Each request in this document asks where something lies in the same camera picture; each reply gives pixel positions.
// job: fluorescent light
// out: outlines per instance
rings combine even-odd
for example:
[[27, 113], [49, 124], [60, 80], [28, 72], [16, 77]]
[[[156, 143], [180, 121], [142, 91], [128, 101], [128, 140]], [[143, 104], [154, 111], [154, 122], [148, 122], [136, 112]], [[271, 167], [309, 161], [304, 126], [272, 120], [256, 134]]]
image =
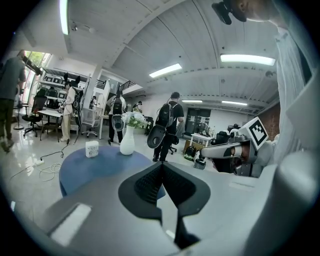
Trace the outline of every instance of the fluorescent light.
[[60, 20], [62, 33], [69, 35], [68, 26], [68, 0], [60, 0]]
[[236, 104], [236, 105], [243, 105], [243, 106], [247, 106], [247, 103], [241, 103], [241, 102], [234, 102], [234, 101], [226, 101], [223, 100], [222, 103], [227, 103], [227, 104]]
[[247, 54], [221, 54], [222, 62], [250, 62], [273, 66], [275, 64], [274, 58], [261, 57]]
[[202, 103], [202, 100], [183, 99], [184, 103]]
[[180, 70], [182, 69], [182, 67], [180, 66], [180, 64], [175, 64], [175, 65], [172, 65], [172, 66], [168, 66], [168, 67], [165, 67], [163, 69], [160, 69], [152, 74], [149, 74], [150, 77], [152, 78], [155, 78], [155, 77], [158, 77], [158, 76], [161, 76], [163, 74], [166, 74], [166, 73], [169, 73], [169, 72], [172, 72], [172, 71], [175, 71], [175, 70]]

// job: blue round table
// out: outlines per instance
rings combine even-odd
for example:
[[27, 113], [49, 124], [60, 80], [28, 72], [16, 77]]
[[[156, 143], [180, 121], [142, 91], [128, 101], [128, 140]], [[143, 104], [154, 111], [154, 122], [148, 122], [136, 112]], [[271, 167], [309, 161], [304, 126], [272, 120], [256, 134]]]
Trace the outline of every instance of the blue round table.
[[[121, 172], [133, 169], [144, 169], [152, 164], [150, 159], [143, 154], [133, 152], [131, 155], [123, 155], [120, 148], [115, 146], [100, 146], [96, 157], [86, 157], [86, 149], [79, 149], [63, 161], [59, 182], [62, 196], [71, 194], [82, 185], [98, 177], [117, 175]], [[157, 199], [165, 196], [165, 190], [161, 186]]]

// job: pants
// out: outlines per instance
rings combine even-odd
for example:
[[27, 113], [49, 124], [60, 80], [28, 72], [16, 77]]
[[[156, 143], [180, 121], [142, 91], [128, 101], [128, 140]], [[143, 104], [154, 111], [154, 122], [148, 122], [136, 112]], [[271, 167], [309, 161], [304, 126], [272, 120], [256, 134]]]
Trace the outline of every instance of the pants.
[[11, 120], [14, 112], [14, 103], [12, 99], [0, 98], [0, 138], [5, 136], [11, 140]]
[[62, 138], [70, 139], [71, 114], [65, 114], [61, 122]]
[[[112, 116], [113, 116], [112, 114], [109, 115], [109, 139], [110, 139], [110, 141], [113, 142], [114, 136], [115, 136], [115, 130], [112, 126]], [[117, 131], [117, 134], [118, 134], [118, 141], [119, 141], [119, 143], [121, 143], [122, 138], [123, 138], [122, 131]]]
[[172, 144], [172, 136], [171, 135], [164, 136], [161, 144], [154, 149], [154, 153], [153, 153], [154, 156], [158, 158], [160, 155], [159, 160], [165, 161], [169, 148], [171, 147], [171, 144]]

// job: brick wall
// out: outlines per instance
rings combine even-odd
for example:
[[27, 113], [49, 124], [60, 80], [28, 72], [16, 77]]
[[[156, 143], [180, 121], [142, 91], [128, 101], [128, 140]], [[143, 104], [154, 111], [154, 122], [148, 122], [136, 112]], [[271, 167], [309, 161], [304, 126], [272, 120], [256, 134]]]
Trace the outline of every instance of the brick wall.
[[273, 141], [275, 136], [279, 134], [280, 103], [263, 112], [258, 117], [269, 135], [268, 140]]

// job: white floor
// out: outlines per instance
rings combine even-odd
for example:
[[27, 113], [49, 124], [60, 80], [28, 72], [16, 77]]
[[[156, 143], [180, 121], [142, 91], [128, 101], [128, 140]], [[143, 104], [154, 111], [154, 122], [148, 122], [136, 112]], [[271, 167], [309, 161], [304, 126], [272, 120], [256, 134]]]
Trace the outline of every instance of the white floor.
[[[21, 124], [24, 125], [25, 128], [28, 127], [28, 124], [25, 122]], [[59, 187], [59, 174], [57, 173], [50, 181], [42, 181], [50, 179], [53, 174], [42, 172], [41, 176], [39, 176], [40, 169], [49, 167], [54, 163], [62, 163], [70, 153], [84, 148], [85, 142], [87, 141], [98, 140], [100, 146], [107, 145], [109, 132], [107, 126], [103, 127], [102, 139], [100, 140], [94, 135], [90, 135], [89, 138], [85, 135], [80, 135], [76, 144], [74, 144], [76, 134], [72, 133], [68, 147], [63, 150], [64, 158], [61, 158], [60, 153], [48, 156], [44, 158], [43, 165], [30, 167], [17, 174], [24, 168], [32, 166], [41, 156], [60, 151], [66, 145], [63, 142], [58, 143], [54, 131], [49, 131], [49, 135], [45, 132], [42, 135], [42, 141], [40, 141], [40, 131], [38, 131], [38, 137], [35, 137], [33, 132], [29, 132], [23, 137], [23, 133], [24, 130], [12, 130], [12, 138], [15, 141], [15, 145], [8, 154], [0, 150], [0, 181], [1, 186], [7, 193], [9, 203], [15, 201], [15, 211], [19, 211], [37, 223], [43, 212], [62, 198]], [[135, 150], [151, 160], [153, 158], [153, 150], [147, 146], [147, 136], [135, 134], [134, 140]], [[117, 136], [115, 136], [114, 142], [112, 147], [119, 147]], [[183, 157], [182, 150], [184, 145], [185, 140], [181, 139], [180, 143], [175, 146], [177, 152], [173, 155], [169, 153], [166, 160], [192, 167], [194, 163]], [[212, 163], [207, 162], [206, 170], [214, 172]], [[158, 201], [157, 205], [163, 211], [163, 229], [165, 231], [170, 230], [174, 233], [177, 209], [170, 197], [166, 195]]]

